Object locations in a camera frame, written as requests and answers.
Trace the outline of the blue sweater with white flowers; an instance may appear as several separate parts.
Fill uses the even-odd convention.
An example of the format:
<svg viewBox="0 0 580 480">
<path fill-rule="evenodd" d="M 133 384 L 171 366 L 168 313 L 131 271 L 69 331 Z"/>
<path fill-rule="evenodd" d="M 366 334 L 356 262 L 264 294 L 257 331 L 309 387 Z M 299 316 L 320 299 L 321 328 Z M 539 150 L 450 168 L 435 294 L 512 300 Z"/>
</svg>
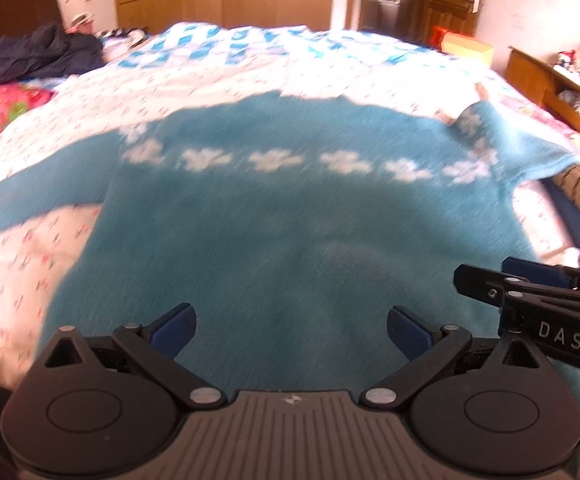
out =
<svg viewBox="0 0 580 480">
<path fill-rule="evenodd" d="M 496 333 L 454 271 L 532 258 L 512 193 L 573 162 L 486 101 L 444 124 L 269 92 L 61 148 L 0 182 L 0 232 L 101 205 L 44 336 L 187 302 L 199 328 L 180 361 L 217 387 L 361 391 L 404 362 L 385 332 L 397 304 Z"/>
</svg>

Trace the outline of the dark navy clothes pile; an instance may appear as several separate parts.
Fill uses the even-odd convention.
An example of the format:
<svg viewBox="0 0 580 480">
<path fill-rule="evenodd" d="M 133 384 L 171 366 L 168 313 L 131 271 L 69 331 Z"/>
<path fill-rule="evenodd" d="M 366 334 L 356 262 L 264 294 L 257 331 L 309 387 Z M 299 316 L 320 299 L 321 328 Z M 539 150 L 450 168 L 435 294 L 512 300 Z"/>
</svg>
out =
<svg viewBox="0 0 580 480">
<path fill-rule="evenodd" d="M 104 66 L 102 44 L 92 35 L 44 24 L 22 38 L 0 39 L 0 84 L 82 75 Z"/>
</svg>

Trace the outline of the white cherry print bedsheet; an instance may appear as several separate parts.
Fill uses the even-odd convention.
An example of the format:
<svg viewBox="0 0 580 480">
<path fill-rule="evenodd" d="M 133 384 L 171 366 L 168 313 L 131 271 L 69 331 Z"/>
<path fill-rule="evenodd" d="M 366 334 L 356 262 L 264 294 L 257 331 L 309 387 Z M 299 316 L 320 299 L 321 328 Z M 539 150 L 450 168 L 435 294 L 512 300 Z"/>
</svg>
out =
<svg viewBox="0 0 580 480">
<path fill-rule="evenodd" d="M 212 60 L 154 68 L 113 65 L 70 77 L 55 87 L 48 104 L 5 128 L 0 181 L 89 136 L 114 128 L 132 136 L 175 110 L 273 90 L 301 98 L 346 96 L 442 122 L 452 122 L 486 92 L 522 125 L 580 158 L 580 134 L 492 70 L 466 58 L 399 46 L 395 65 L 265 54 L 233 65 Z M 49 300 L 84 248 L 100 208 L 99 202 L 58 206 L 0 231 L 1 385 L 15 385 L 32 362 Z"/>
</svg>

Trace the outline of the wooden side cabinet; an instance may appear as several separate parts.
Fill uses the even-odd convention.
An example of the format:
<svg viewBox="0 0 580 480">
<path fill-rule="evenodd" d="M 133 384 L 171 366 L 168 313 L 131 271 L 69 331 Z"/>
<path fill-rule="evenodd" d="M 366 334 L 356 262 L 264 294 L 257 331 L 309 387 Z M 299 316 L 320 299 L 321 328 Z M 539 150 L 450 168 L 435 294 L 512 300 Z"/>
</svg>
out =
<svg viewBox="0 0 580 480">
<path fill-rule="evenodd" d="M 559 97 L 566 90 L 573 91 L 580 97 L 580 84 L 570 76 L 563 75 L 538 58 L 511 47 L 505 78 L 526 99 L 580 133 L 580 114 L 573 105 Z"/>
</svg>

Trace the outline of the orange box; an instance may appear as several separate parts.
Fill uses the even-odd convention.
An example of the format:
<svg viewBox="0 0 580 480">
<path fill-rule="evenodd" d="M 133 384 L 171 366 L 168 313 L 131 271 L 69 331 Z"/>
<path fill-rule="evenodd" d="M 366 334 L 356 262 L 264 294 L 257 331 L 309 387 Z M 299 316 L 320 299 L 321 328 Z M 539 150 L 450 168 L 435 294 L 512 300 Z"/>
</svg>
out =
<svg viewBox="0 0 580 480">
<path fill-rule="evenodd" d="M 431 47 L 445 54 L 459 56 L 459 58 L 473 58 L 488 67 L 492 66 L 494 48 L 472 37 L 450 32 L 441 26 L 434 26 L 429 42 Z"/>
</svg>

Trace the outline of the blue white checkered quilt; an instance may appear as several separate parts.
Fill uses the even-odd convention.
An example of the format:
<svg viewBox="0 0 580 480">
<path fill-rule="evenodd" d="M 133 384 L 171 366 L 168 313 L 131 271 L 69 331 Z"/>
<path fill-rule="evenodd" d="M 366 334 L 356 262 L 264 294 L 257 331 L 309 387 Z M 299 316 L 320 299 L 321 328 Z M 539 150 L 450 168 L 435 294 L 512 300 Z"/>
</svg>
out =
<svg viewBox="0 0 580 480">
<path fill-rule="evenodd" d="M 138 70 L 188 62 L 231 66 L 269 56 L 288 56 L 293 60 L 355 60 L 386 65 L 397 65 L 414 58 L 430 60 L 434 64 L 443 62 L 438 51 L 372 32 L 347 29 L 314 32 L 305 25 L 227 29 L 209 23 L 179 22 L 115 58 L 111 64 Z"/>
</svg>

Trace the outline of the pink cup on nightstand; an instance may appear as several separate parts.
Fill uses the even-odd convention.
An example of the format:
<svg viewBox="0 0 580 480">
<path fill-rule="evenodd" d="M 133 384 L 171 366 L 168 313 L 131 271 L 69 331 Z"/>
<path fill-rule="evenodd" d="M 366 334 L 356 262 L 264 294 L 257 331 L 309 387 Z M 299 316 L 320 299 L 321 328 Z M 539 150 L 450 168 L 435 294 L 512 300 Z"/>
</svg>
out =
<svg viewBox="0 0 580 480">
<path fill-rule="evenodd" d="M 66 32 L 69 34 L 93 35 L 94 15 L 92 13 L 81 13 L 75 16 L 69 24 Z"/>
</svg>

